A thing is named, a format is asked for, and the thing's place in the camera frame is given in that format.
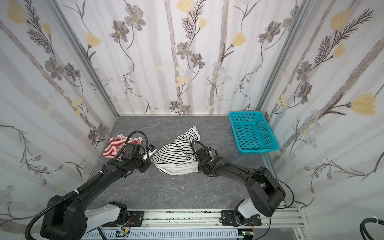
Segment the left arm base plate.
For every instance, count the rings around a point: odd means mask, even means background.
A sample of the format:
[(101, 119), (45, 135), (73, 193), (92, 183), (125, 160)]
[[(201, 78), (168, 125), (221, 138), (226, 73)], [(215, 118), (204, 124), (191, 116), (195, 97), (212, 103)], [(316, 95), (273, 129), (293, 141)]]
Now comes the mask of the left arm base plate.
[(122, 227), (141, 227), (144, 220), (144, 211), (127, 211)]

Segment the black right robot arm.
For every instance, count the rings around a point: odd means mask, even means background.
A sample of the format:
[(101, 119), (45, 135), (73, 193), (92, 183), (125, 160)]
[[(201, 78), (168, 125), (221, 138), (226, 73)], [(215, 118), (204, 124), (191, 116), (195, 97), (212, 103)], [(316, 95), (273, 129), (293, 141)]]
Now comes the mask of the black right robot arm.
[(202, 172), (207, 177), (225, 177), (246, 187), (249, 198), (242, 200), (234, 210), (222, 211), (223, 226), (239, 227), (254, 224), (261, 225), (257, 218), (272, 217), (286, 192), (279, 181), (265, 167), (244, 168), (211, 154), (205, 149), (194, 152)]

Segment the black white striped tank top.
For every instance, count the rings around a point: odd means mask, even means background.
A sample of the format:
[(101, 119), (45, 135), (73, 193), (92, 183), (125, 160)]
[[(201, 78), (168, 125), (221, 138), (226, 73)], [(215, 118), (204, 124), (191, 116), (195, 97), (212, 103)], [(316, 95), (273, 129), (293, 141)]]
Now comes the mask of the black white striped tank top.
[(196, 173), (199, 170), (199, 163), (193, 154), (191, 144), (200, 140), (197, 127), (193, 126), (178, 136), (174, 142), (160, 148), (151, 158), (151, 162), (161, 173), (170, 176)]

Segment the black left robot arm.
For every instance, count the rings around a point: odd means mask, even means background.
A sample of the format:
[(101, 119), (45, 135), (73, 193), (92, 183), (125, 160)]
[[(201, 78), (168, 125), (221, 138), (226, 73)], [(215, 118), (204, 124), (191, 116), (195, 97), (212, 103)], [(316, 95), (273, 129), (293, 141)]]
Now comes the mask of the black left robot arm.
[(143, 147), (127, 143), (114, 158), (102, 166), (101, 171), (82, 186), (65, 196), (50, 199), (43, 214), (40, 235), (49, 240), (80, 240), (86, 233), (107, 226), (126, 226), (132, 218), (125, 204), (116, 201), (90, 210), (90, 204), (110, 185), (139, 170), (144, 173), (151, 156), (157, 151), (154, 145)]

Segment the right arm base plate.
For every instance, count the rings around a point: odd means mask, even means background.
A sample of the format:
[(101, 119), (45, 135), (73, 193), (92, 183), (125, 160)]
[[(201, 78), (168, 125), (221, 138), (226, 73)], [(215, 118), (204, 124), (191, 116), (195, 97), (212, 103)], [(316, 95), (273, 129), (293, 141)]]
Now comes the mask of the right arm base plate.
[(224, 227), (256, 227), (262, 225), (261, 217), (259, 214), (254, 215), (249, 219), (246, 219), (239, 212), (236, 212), (234, 210), (222, 210), (220, 223)]

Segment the red white striped tank top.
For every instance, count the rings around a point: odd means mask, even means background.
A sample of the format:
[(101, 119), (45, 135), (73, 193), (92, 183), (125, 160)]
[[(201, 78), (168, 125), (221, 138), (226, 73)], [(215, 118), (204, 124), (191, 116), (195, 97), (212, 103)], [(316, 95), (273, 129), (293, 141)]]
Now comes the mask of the red white striped tank top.
[[(114, 158), (117, 153), (123, 148), (124, 144), (126, 143), (126, 139), (127, 137), (125, 137), (123, 134), (118, 134), (116, 137), (111, 138), (107, 144), (106, 149), (103, 152), (103, 158)], [(142, 137), (130, 138), (128, 143), (140, 145), (142, 141)]]

